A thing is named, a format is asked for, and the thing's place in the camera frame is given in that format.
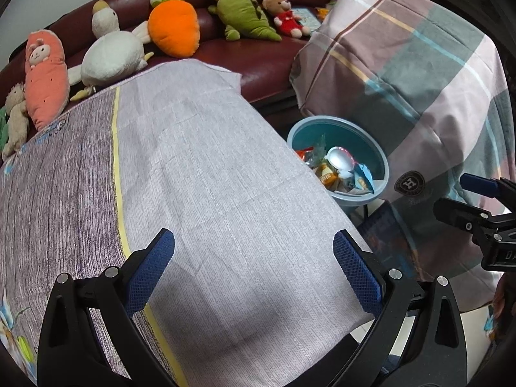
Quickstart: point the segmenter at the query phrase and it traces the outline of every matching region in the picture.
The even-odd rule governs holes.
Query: blue gripper pad
[[[333,238],[333,254],[366,313],[378,317],[382,311],[382,289],[348,238],[338,232]]]
[[[127,284],[125,310],[129,317],[144,309],[174,254],[174,234],[166,229],[161,230],[159,234],[157,239],[153,240],[154,246]]]
[[[500,196],[498,182],[495,179],[475,176],[474,174],[464,173],[459,180],[460,187],[470,192],[487,197]]]

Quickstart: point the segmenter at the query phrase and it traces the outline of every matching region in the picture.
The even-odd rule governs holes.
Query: gray fabric
[[[150,305],[190,387],[284,386],[367,319],[332,252],[363,240],[238,81],[184,60],[120,87],[128,243],[175,234]]]
[[[30,307],[12,334],[32,348],[61,272],[86,278],[124,261],[114,207],[113,101],[109,91],[81,103],[31,139],[12,167],[0,169],[0,287],[13,315]],[[97,313],[94,321],[109,363],[125,373]],[[145,317],[134,321],[168,368]]]

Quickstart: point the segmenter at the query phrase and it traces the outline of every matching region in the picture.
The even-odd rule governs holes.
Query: logo patch
[[[394,190],[406,196],[418,196],[425,188],[425,178],[413,170],[405,173],[394,185]]]

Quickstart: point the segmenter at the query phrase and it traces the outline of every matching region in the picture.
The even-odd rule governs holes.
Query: teddy bear
[[[262,6],[274,17],[274,24],[281,33],[292,36],[297,39],[302,36],[309,36],[311,30],[308,26],[301,25],[298,20],[300,16],[296,16],[292,12],[292,5],[288,0],[263,0]]]
[[[5,161],[14,152],[19,152],[27,142],[29,118],[27,117],[27,103],[25,102],[24,86],[18,83],[9,92],[5,100],[5,109],[9,120],[7,128],[9,139],[2,150],[2,160]]]

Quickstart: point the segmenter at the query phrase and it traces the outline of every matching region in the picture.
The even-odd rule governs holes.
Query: plush carrot
[[[25,48],[27,112],[39,131],[63,112],[70,95],[65,51],[57,35],[39,30],[29,35]]]
[[[194,7],[184,0],[151,0],[149,36],[164,53],[176,58],[192,56],[200,32]]]

